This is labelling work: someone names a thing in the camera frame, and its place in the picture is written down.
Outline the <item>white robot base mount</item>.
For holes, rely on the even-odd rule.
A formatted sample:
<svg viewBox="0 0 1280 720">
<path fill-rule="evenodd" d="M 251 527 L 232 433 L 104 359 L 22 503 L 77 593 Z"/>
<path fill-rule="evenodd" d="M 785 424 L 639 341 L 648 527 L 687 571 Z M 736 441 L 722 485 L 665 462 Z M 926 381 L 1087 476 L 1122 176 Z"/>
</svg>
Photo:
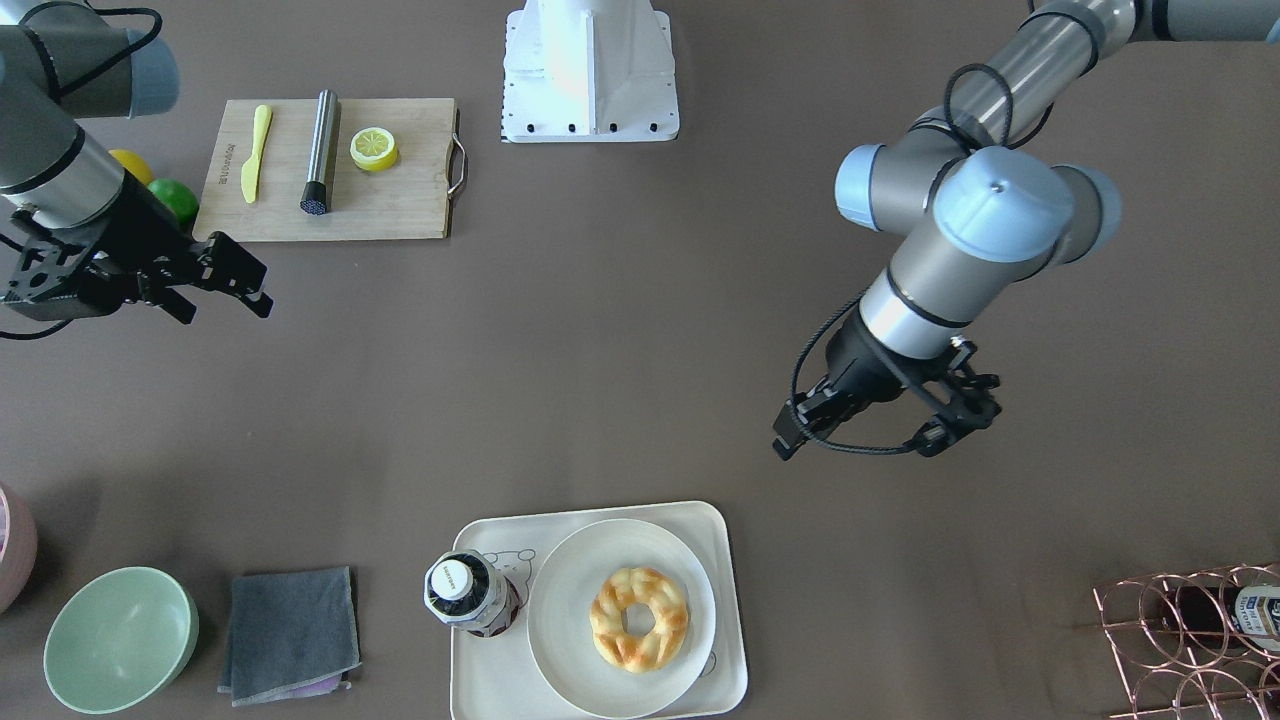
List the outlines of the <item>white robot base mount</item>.
<svg viewBox="0 0 1280 720">
<path fill-rule="evenodd" d="M 507 143 L 678 137 L 669 15 L 649 1 L 527 1 L 506 18 Z"/>
</svg>

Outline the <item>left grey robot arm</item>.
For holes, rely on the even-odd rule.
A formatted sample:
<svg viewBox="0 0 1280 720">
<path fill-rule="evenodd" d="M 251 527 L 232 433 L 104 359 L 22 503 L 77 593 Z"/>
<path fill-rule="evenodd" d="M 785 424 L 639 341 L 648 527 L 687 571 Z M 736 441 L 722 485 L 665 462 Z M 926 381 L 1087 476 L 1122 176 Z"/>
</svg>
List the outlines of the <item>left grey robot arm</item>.
<svg viewBox="0 0 1280 720">
<path fill-rule="evenodd" d="M 943 101 L 893 145 L 854 149 L 835 181 L 841 215 L 902 243 L 870 286 L 827 320 L 826 373 L 791 389 L 774 452 L 792 457 L 873 404 L 910 392 L 931 418 L 891 447 L 846 454 L 931 457 L 1000 414 L 998 378 L 972 368 L 966 328 L 1010 284 L 1106 243 L 1123 214 L 1115 184 L 1047 165 L 1023 145 L 1057 96 L 1120 47 L 1143 41 L 1277 42 L 1275 1 L 1046 1 L 986 63 L 956 69 Z"/>
</svg>

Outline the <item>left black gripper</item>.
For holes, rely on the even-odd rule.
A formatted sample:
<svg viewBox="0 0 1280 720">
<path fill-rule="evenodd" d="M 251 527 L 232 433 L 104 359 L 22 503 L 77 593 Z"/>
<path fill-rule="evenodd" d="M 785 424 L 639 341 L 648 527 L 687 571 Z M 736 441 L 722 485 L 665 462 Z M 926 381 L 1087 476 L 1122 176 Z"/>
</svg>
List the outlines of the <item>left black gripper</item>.
<svg viewBox="0 0 1280 720">
<path fill-rule="evenodd" d="M 846 319 L 826 346 L 824 378 L 795 400 L 787 400 L 776 416 L 772 425 L 774 454 L 788 461 L 809 442 L 808 429 L 831 433 L 870 405 L 897 398 L 904 392 L 904 383 L 882 357 L 908 374 L 925 363 L 882 345 L 860 316 Z"/>
</svg>

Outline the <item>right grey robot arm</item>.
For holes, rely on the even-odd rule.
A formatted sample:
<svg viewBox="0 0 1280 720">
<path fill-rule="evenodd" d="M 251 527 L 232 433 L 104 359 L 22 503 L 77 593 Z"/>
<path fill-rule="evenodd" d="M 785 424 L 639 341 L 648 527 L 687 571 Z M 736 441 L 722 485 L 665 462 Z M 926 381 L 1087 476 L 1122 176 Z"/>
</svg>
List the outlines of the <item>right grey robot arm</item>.
<svg viewBox="0 0 1280 720">
<path fill-rule="evenodd" d="M 151 26 L 113 26 L 87 1 L 3 4 L 1 193 L 23 231 L 3 305 L 52 334 L 127 304 L 191 323 L 191 286 L 239 300 L 265 318 L 266 268 L 232 237 L 195 238 L 186 223 L 83 128 L 84 118 L 168 111 L 177 61 L 152 9 L 124 6 Z"/>
</svg>

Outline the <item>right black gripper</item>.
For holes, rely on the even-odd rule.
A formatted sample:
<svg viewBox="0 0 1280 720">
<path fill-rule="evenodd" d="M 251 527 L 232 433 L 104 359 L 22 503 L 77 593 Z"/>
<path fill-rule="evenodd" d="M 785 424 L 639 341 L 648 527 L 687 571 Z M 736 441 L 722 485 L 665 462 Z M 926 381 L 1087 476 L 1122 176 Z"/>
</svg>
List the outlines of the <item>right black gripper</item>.
<svg viewBox="0 0 1280 720">
<path fill-rule="evenodd" d="M 27 204 L 18 210 L 33 214 L 35 209 Z M 93 241 L 90 272 L 106 283 L 119 309 L 141 301 L 189 325 L 197 309 L 174 290 L 192 283 L 239 300 L 259 318 L 270 316 L 274 301 L 262 291 L 268 268 L 223 232 L 195 243 L 174 214 L 136 178 L 125 178 L 95 219 L 51 231 L 78 231 Z"/>
</svg>

